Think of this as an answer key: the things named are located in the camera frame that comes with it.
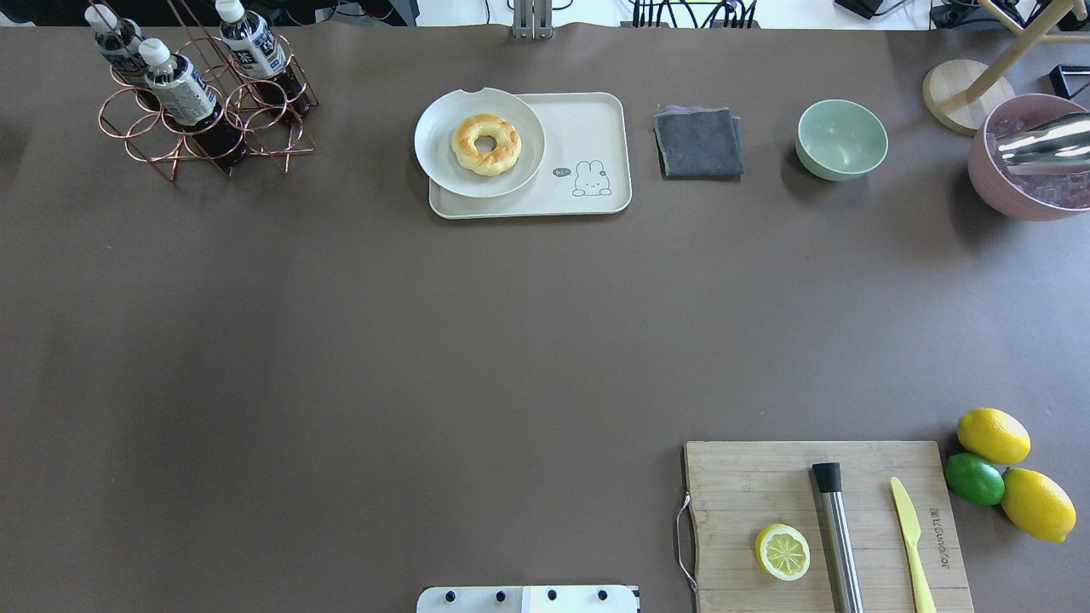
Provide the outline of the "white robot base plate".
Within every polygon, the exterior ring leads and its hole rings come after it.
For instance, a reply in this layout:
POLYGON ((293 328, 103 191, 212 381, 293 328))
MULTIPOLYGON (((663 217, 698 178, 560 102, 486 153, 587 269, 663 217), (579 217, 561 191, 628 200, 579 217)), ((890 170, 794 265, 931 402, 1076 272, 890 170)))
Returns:
POLYGON ((431 587, 416 612, 640 612, 638 587, 622 582, 431 587))

